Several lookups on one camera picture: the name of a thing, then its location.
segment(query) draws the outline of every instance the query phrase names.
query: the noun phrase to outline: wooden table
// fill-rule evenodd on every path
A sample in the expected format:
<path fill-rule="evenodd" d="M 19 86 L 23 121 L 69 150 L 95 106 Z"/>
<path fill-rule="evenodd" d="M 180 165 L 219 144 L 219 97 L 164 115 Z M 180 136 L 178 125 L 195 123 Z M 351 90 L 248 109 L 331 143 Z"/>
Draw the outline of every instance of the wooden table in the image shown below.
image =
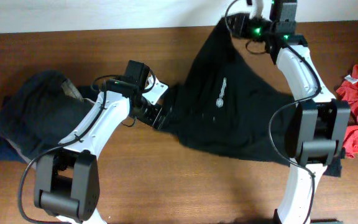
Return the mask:
<path fill-rule="evenodd" d="M 90 30 L 0 34 L 0 104 L 26 78 L 45 69 L 61 70 L 76 85 L 98 76 L 122 74 L 127 61 L 144 62 L 161 81 L 186 78 L 212 27 Z M 358 64 L 358 22 L 299 24 L 313 62 L 334 91 Z M 245 51 L 247 63 L 280 91 L 290 92 L 269 55 Z M 271 218 L 283 198 L 289 169 L 273 163 L 239 161 L 198 152 L 146 125 L 120 126 L 99 159 L 98 209 L 109 223 L 217 223 Z M 342 178 L 323 177 L 311 217 L 358 223 L 358 156 L 343 161 Z M 16 205 L 25 165 L 0 161 L 0 223 L 24 223 Z M 24 187 L 29 216 L 55 220 L 32 204 L 34 171 Z"/>

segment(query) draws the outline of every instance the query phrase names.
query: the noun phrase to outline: white wall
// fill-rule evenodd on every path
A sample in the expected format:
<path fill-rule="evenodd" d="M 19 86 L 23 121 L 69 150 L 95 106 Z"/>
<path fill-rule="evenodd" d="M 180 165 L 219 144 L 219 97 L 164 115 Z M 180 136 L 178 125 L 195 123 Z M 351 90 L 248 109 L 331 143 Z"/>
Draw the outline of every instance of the white wall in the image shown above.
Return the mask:
<path fill-rule="evenodd" d="M 0 0 L 0 33 L 215 25 L 232 0 Z M 271 0 L 264 1 L 269 18 Z M 244 9 L 245 1 L 234 11 Z M 298 0 L 298 22 L 358 20 L 358 0 Z"/>

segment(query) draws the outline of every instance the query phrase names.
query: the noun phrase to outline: white print on shirt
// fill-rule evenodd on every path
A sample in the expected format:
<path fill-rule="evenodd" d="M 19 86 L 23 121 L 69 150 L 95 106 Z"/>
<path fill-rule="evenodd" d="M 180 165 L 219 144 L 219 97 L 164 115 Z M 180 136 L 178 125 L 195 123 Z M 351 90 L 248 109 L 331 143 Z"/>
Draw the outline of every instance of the white print on shirt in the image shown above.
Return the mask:
<path fill-rule="evenodd" d="M 216 106 L 218 108 L 221 108 L 223 106 L 224 89 L 226 89 L 226 77 L 223 78 L 221 93 L 219 94 L 219 98 L 216 99 Z"/>

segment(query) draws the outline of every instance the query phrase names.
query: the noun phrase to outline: green led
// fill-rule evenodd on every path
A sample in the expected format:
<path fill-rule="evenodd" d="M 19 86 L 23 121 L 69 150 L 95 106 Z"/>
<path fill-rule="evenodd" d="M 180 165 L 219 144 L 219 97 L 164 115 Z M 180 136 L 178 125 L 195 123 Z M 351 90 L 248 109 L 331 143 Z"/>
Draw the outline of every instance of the green led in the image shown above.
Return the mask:
<path fill-rule="evenodd" d="M 255 29 L 255 33 L 260 35 L 260 27 Z"/>

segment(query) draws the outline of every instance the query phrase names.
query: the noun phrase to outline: green object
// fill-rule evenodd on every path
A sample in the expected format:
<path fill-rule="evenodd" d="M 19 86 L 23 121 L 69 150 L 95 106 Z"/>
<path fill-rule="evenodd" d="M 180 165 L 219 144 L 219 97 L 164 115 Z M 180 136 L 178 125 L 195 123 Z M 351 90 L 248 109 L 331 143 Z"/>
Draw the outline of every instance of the green object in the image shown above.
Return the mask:
<path fill-rule="evenodd" d="M 260 35 L 260 27 L 255 29 L 255 33 Z"/>

